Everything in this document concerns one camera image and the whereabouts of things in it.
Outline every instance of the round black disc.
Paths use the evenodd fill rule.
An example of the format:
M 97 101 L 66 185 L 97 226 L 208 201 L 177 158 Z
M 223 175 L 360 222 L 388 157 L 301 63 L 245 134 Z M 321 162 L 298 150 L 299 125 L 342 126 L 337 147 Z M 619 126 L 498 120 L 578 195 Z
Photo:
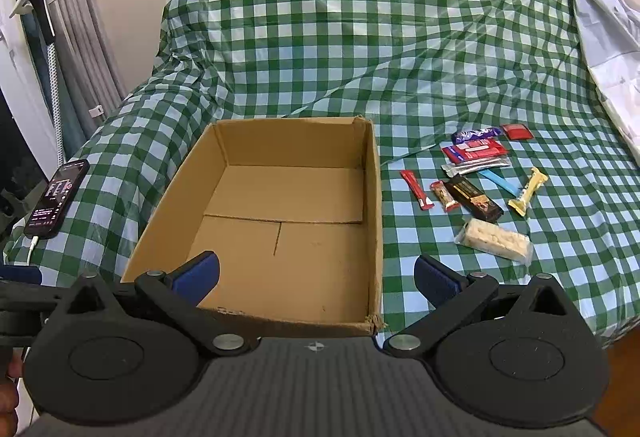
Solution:
M 483 321 L 445 338 L 435 356 L 444 388 L 461 407 L 503 425 L 540 428 L 584 417 L 607 384 L 594 338 L 567 330 L 562 316 L 531 312 L 517 320 Z
M 115 424 L 157 413 L 198 372 L 193 343 L 151 321 L 85 314 L 41 336 L 26 358 L 25 384 L 39 410 L 72 423 Z

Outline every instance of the phone screen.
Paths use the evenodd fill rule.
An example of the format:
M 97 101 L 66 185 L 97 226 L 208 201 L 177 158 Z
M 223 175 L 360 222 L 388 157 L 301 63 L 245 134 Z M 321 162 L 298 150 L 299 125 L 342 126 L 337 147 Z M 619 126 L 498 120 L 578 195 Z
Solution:
M 30 236 L 53 236 L 62 224 L 65 206 L 73 198 L 89 169 L 89 163 L 80 159 L 63 164 L 49 181 L 49 185 L 38 201 L 24 228 Z

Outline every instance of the curtain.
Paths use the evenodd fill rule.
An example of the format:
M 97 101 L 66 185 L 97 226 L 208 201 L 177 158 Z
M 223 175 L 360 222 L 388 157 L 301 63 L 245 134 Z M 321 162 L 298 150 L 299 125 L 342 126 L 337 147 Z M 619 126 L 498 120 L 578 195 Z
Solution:
M 59 87 L 65 152 L 71 156 L 101 123 L 89 110 L 101 105 L 107 116 L 120 106 L 126 90 L 95 0 L 55 0 L 49 13 L 56 33 L 58 80 L 63 82 Z M 49 94 L 46 49 L 34 17 L 25 14 L 22 20 L 44 93 Z

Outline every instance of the white cable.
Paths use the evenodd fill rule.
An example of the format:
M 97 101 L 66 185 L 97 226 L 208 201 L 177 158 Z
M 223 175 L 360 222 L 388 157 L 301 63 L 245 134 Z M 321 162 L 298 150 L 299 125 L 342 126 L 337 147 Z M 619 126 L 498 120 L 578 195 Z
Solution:
M 29 246 L 29 253 L 27 253 L 27 265 L 31 264 L 31 254 L 33 253 L 33 250 L 36 247 L 38 240 L 40 240 L 40 237 L 37 235 L 33 237 L 33 239 L 31 239 L 31 245 Z
M 65 163 L 65 146 L 62 141 L 62 119 L 60 118 L 60 97 L 58 96 L 58 64 L 55 44 L 47 45 L 47 64 L 49 65 L 49 84 L 51 86 L 51 112 L 53 129 L 56 132 L 56 148 L 58 149 L 58 166 Z

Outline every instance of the yellow wrapper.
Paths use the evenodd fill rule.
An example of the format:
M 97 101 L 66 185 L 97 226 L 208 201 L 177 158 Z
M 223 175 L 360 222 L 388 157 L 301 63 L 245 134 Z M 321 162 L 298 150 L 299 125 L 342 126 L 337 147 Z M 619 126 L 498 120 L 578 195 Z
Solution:
M 514 210 L 516 210 L 520 216 L 524 217 L 527 213 L 527 206 L 529 206 L 529 202 L 533 197 L 533 194 L 536 192 L 538 188 L 540 188 L 549 178 L 540 172 L 535 166 L 531 169 L 531 177 L 529 178 L 529 182 L 524 187 L 524 190 L 520 192 L 520 195 L 517 199 L 511 199 L 508 202 Z

